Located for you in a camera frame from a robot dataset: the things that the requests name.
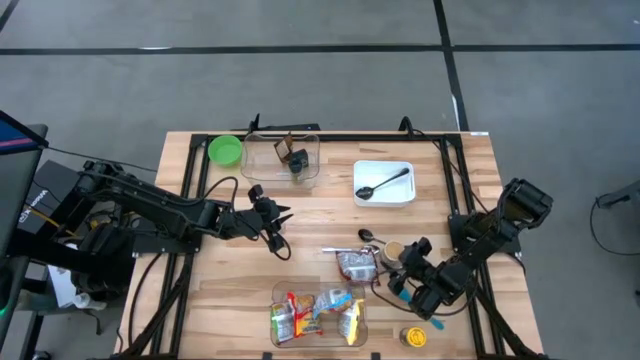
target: black spoon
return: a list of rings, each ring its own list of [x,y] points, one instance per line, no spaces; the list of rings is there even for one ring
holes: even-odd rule
[[[358,236],[360,237],[360,240],[362,240],[362,241],[364,241],[366,243],[369,243],[369,242],[372,242],[372,241],[377,241],[377,242],[379,242],[381,244],[385,244],[385,245],[387,244],[385,241],[382,241],[380,239],[376,239],[373,236],[373,233],[371,231],[367,230],[367,229],[358,230]]]
[[[358,189],[358,191],[356,191],[356,196],[359,197],[362,200],[369,200],[371,199],[371,197],[373,196],[373,191],[377,188],[379,188],[380,186],[388,183],[391,180],[395,180],[401,176],[405,176],[409,173],[409,168],[404,168],[402,169],[399,173],[395,174],[394,176],[388,178],[387,180],[385,180],[384,182],[378,184],[378,186],[374,187],[374,188],[370,188],[368,186],[362,187],[360,189]]]

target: gray floor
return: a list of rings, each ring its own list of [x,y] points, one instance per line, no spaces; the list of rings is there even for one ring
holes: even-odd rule
[[[4,6],[8,0],[0,0]],[[640,42],[635,0],[447,0],[454,44]],[[21,0],[0,47],[438,43],[430,1]],[[522,236],[527,281],[548,354],[636,359],[640,258],[591,240],[596,195],[640,179],[640,52],[457,54],[469,124],[490,131],[505,181],[527,178],[555,198]],[[454,130],[440,53],[3,56],[0,108],[46,123],[53,146],[157,166],[169,130],[318,122],[324,129]],[[82,160],[47,153],[69,166]],[[148,174],[137,173],[150,179]],[[619,251],[640,251],[637,210],[596,213]],[[25,314],[1,359],[17,356]],[[47,318],[39,348],[58,359],[106,356],[117,308],[93,335],[84,315]],[[60,328],[77,331],[65,335]]]

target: green cup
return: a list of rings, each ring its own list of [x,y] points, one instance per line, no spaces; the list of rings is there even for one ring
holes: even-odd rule
[[[209,144],[208,154],[220,166],[233,166],[242,159],[242,142],[233,135],[218,136]]]

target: plastic bag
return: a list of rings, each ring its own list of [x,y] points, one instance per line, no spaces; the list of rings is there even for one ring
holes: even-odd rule
[[[372,252],[338,252],[336,258],[345,279],[364,284],[376,280],[378,268]]]
[[[290,300],[271,305],[271,328],[276,333],[278,344],[294,338],[294,314]]]
[[[313,318],[320,314],[341,312],[348,309],[353,303],[353,296],[347,289],[331,289],[323,292],[313,305]]]
[[[356,300],[350,308],[340,314],[338,319],[338,332],[347,339],[347,344],[350,346],[358,339],[360,304],[362,304],[362,300]]]
[[[287,299],[293,304],[294,309],[294,337],[299,338],[307,334],[322,335],[320,319],[313,317],[313,305],[315,297],[313,295],[296,296],[287,293]]]

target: computer screen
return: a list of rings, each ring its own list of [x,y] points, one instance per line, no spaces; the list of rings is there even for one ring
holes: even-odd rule
[[[0,155],[31,151],[48,145],[44,138],[0,110]]]

